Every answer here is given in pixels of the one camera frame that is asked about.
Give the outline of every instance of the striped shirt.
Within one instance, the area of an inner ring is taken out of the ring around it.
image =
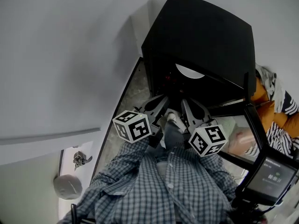
[[[157,159],[148,154],[149,140],[125,142],[99,172],[77,206],[78,218],[96,223],[232,223],[228,217],[236,184],[214,154],[200,158],[193,149],[166,151],[162,178]],[[70,212],[59,223],[71,223]]]

